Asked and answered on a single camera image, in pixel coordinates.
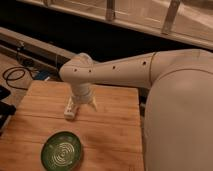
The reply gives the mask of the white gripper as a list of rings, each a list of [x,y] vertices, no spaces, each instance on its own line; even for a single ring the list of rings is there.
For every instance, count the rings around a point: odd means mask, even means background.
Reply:
[[[97,111],[97,104],[94,100],[93,91],[90,83],[72,84],[72,96],[69,98],[68,104],[74,106],[77,104],[89,104]]]

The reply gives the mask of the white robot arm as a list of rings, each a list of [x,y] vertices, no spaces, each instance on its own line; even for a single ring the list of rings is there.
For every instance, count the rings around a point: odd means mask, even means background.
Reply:
[[[213,52],[152,52],[103,63],[85,53],[60,68],[75,105],[92,99],[90,85],[149,90],[144,118],[146,171],[213,171]]]

